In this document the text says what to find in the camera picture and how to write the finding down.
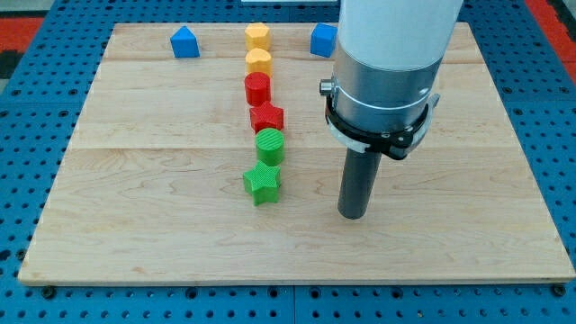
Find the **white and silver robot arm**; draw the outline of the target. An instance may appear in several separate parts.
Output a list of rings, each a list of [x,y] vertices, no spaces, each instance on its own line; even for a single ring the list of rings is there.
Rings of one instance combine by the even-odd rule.
[[[320,83],[332,135],[348,149],[402,160],[439,100],[432,85],[463,0],[340,4],[332,76]]]

